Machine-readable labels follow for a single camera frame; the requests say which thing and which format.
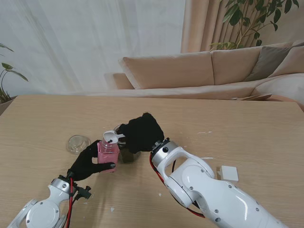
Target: white cube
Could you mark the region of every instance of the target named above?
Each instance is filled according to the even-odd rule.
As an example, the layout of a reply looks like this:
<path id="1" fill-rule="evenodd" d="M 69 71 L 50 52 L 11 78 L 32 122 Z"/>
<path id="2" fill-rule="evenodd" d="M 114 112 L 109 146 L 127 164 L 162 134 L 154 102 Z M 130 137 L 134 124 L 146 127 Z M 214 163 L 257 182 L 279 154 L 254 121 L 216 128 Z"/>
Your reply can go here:
<path id="1" fill-rule="evenodd" d="M 236 167 L 222 165 L 219 172 L 221 180 L 234 183 L 238 182 L 238 171 Z"/>

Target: glass jar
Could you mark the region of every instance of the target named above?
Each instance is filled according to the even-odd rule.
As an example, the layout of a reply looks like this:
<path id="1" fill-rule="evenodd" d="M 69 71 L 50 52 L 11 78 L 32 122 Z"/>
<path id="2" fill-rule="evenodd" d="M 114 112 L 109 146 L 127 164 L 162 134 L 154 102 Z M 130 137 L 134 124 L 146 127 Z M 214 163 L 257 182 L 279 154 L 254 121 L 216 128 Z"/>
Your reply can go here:
<path id="1" fill-rule="evenodd" d="M 122 134 L 122 132 L 119 130 L 119 126 L 114 128 L 114 131 L 116 131 L 117 134 Z M 118 139 L 118 147 L 120 150 L 120 153 L 118 155 L 118 162 L 120 164 L 130 164 L 135 162 L 138 157 L 141 155 L 141 152 L 137 152 L 136 154 L 129 152 L 129 149 L 126 148 L 126 142 L 125 137 Z"/>

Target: white wall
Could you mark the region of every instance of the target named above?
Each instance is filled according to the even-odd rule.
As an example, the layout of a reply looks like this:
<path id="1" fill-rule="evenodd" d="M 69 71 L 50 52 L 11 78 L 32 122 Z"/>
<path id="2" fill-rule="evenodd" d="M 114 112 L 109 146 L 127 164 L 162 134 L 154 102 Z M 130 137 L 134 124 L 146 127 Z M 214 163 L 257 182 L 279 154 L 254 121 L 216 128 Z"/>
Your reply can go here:
<path id="1" fill-rule="evenodd" d="M 179 53 L 185 0 L 0 0 L 0 62 L 11 95 L 106 89 L 124 56 Z"/>
<path id="2" fill-rule="evenodd" d="M 277 23 L 278 30 L 276 32 L 273 25 L 268 25 L 260 30 L 260 39 L 263 41 L 262 45 L 304 39 L 304 0 L 298 0 L 298 2 L 300 5 L 299 9 L 293 5 L 287 14 L 282 12 L 282 16 Z"/>

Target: white spoon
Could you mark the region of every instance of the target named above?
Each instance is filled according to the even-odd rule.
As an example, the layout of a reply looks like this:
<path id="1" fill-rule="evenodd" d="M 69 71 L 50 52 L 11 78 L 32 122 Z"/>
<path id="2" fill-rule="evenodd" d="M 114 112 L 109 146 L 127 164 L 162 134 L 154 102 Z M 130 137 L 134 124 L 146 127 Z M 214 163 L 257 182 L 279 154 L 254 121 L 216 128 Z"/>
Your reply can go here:
<path id="1" fill-rule="evenodd" d="M 125 137 L 123 134 L 116 134 L 116 131 L 110 130 L 104 133 L 104 140 L 107 143 L 117 143 L 119 138 Z"/>

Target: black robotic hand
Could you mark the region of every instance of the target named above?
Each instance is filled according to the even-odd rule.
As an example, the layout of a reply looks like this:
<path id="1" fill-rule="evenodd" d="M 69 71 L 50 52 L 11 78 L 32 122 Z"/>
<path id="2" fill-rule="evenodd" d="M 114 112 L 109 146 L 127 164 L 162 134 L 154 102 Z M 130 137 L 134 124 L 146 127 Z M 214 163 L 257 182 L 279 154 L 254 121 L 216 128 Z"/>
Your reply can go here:
<path id="1" fill-rule="evenodd" d="M 162 142 L 165 138 L 161 127 L 150 113 L 122 124 L 119 131 L 125 135 L 126 147 L 131 153 L 151 151 L 157 141 Z"/>
<path id="2" fill-rule="evenodd" d="M 97 158 L 98 156 L 98 142 L 99 140 L 96 140 L 80 153 L 72 167 L 67 171 L 68 176 L 71 175 L 75 181 L 81 181 L 88 178 L 93 173 L 101 172 L 115 167 L 115 163 L 112 162 L 104 164 L 94 164 L 92 162 L 92 158 Z"/>

